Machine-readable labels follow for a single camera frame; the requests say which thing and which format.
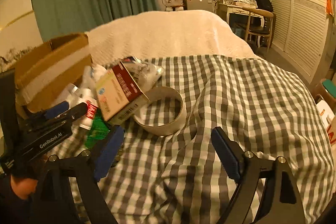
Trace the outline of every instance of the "tape roll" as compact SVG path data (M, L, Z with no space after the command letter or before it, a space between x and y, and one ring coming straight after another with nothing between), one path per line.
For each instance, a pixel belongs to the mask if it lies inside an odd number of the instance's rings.
M183 99L180 95L180 93L173 89L170 88L168 86L159 86L156 88L153 88L149 91L147 91L146 96L148 97L148 99L150 100L150 102L145 105L142 106L141 108L139 108L133 115L134 120L143 128L145 129L147 132L152 133L154 135L157 136L167 136L167 135L171 135L175 132L177 132L178 130L180 130L181 128L183 128L183 126L185 125L186 122L186 117L187 117L187 112L185 109L185 104L183 102ZM178 116L170 123L166 123L163 124L161 126L149 126L149 125L145 125L143 123L141 123L141 114L146 111L146 107L149 104L152 104L153 102L160 100L160 99L164 99L164 98L172 98L172 99L177 99L180 102L181 105L181 109L180 112L178 114Z

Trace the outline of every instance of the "white cloth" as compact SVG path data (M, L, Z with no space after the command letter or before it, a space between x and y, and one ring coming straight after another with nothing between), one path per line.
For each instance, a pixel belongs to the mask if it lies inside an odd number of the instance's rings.
M156 58L220 54L259 58L229 25L204 10L145 12L113 20L89 32L92 60L106 64L116 58Z

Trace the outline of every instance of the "blue gripper pad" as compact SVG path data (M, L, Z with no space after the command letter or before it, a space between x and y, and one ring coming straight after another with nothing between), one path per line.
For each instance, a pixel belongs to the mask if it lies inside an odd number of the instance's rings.
M234 153L231 151L229 145L226 143L231 142L231 140L222 128L215 127L211 131L211 142L227 176L238 183L241 177L239 173L239 162Z
M111 165L116 157L120 146L124 141L124 130L122 127L115 129L114 135L107 142L107 144L101 149L100 156L95 160L94 178L96 182L105 178L109 172Z
M49 120L57 117L58 115L66 112L69 109L69 103L67 101L61 102L58 105L45 111L44 117Z

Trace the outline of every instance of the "product box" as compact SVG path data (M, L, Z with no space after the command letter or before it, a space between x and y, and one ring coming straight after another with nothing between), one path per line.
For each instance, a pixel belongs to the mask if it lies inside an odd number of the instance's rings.
M36 47L13 65L17 112L24 116L22 106L32 113L50 108L63 89L80 79L84 67L91 64L84 33L57 37Z
M149 102L122 62L100 78L96 91L103 119L110 124L122 124Z
M327 134L331 146L336 143L336 117L331 121L330 125L327 127Z

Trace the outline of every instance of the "gingham bedsheet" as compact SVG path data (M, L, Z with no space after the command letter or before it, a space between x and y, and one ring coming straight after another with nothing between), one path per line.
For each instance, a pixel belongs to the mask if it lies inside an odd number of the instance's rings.
M124 153L100 182L119 223L216 223L236 185L221 166L210 141L221 126L243 150L289 161L313 223L332 196L333 159L327 134L309 91L293 73L259 59L189 56L150 60L165 69L157 85L181 93L188 113L182 130L151 135L130 118L124 125ZM152 104L143 117L160 125L174 118L179 104ZM60 157L77 155L82 132L55 148ZM247 221L257 211L260 181ZM75 200L78 193L73 191Z

